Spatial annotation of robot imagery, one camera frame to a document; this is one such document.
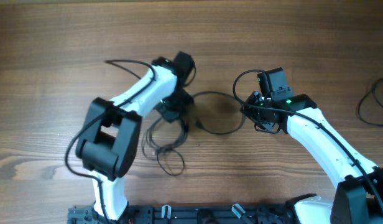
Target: wood plank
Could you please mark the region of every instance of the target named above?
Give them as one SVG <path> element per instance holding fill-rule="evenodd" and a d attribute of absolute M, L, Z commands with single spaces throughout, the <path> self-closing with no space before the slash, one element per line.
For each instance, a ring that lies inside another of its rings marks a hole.
<path fill-rule="evenodd" d="M 354 115 L 367 85 L 383 77 L 383 2 L 0 6 L 0 223 L 63 223 L 67 208 L 91 203 L 90 180 L 63 166 L 65 147 L 92 99 L 109 99 L 136 82 L 102 61 L 149 62 L 179 50 L 191 54 L 198 67 L 186 89 L 191 94 L 231 93 L 241 72 L 283 67 L 296 94 L 308 94 L 345 139 L 383 166 L 383 128 Z M 237 91 L 246 98 L 258 89 L 251 75 Z M 383 90 L 378 95 L 383 99 Z M 240 119 L 238 105 L 220 96 L 197 98 L 196 107 L 212 130 L 229 130 Z M 372 99 L 363 114 L 383 119 Z M 143 129 L 158 116 L 153 112 Z M 154 136 L 167 142 L 178 131 L 176 123 L 163 124 Z M 179 178 L 168 177 L 138 152 L 126 177 L 132 204 L 281 202 L 310 192 L 334 194 L 299 143 L 284 134 L 257 133 L 251 122 L 230 136 L 191 127 L 179 152 L 187 163 Z M 71 160 L 82 170 L 75 156 Z M 175 157 L 169 160 L 178 164 Z"/>

